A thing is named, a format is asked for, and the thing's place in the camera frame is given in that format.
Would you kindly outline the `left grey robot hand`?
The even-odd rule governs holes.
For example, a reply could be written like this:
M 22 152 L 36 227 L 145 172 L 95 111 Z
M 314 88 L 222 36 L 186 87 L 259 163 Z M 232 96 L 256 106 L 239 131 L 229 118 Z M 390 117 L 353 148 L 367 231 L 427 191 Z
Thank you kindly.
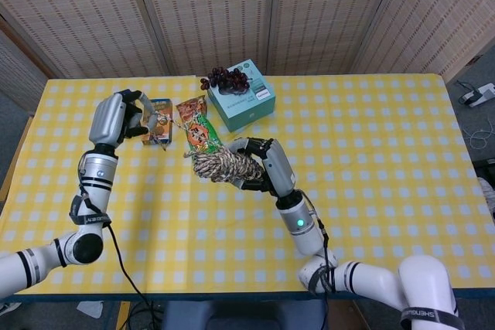
M 149 134 L 158 111 L 140 90 L 121 90 L 101 101 L 94 114 L 89 140 L 95 146 L 117 148 L 125 138 Z

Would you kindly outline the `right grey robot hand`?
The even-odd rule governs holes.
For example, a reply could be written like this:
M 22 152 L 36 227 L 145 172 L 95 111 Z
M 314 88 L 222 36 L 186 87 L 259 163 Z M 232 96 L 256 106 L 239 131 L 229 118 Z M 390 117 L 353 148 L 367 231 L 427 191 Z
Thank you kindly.
M 238 138 L 227 148 L 233 153 L 258 156 L 264 168 L 260 180 L 234 181 L 233 185 L 239 189 L 269 192 L 277 198 L 288 196 L 294 190 L 294 172 L 276 139 Z

